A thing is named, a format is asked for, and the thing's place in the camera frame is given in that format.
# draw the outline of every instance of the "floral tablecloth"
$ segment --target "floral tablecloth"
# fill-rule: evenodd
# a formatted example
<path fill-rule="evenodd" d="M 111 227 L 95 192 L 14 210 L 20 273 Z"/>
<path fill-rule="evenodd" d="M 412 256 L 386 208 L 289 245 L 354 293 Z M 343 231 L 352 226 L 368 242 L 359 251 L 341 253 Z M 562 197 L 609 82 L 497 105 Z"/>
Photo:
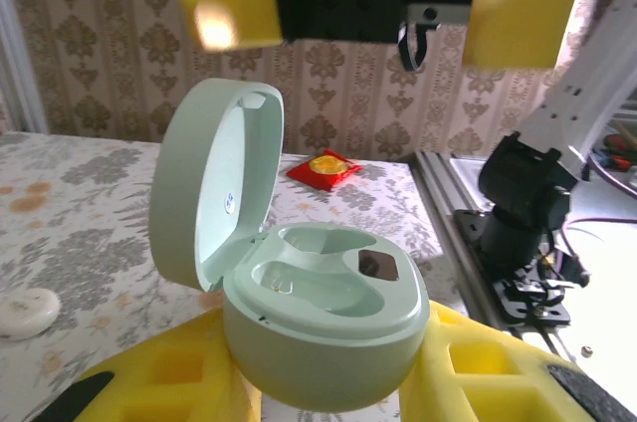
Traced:
<path fill-rule="evenodd" d="M 0 422 L 30 420 L 92 365 L 216 304 L 153 266 L 147 205 L 158 152 L 156 143 L 0 136 L 0 299 L 47 288 L 62 301 L 43 334 L 0 340 Z M 285 175 L 303 159 L 283 155 L 267 226 L 324 221 L 384 236 L 414 258 L 431 299 L 466 312 L 407 165 L 363 161 L 326 193 Z M 400 414 L 396 394 L 343 414 L 264 396 L 263 420 L 393 422 Z"/>

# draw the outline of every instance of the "wall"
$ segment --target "wall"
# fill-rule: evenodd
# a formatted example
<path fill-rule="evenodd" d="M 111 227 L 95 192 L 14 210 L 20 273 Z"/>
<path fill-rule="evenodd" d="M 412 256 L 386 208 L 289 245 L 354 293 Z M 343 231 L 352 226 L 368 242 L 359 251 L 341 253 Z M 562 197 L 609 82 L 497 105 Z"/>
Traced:
<path fill-rule="evenodd" d="M 302 41 L 206 55 L 177 0 L 15 1 L 52 132 L 161 140 L 185 93 L 221 76 L 282 91 L 286 151 L 381 159 L 488 153 L 558 79 L 596 2 L 577 3 L 554 72 L 463 70 L 465 29 L 443 26 L 424 71 L 407 74 L 394 46 Z"/>

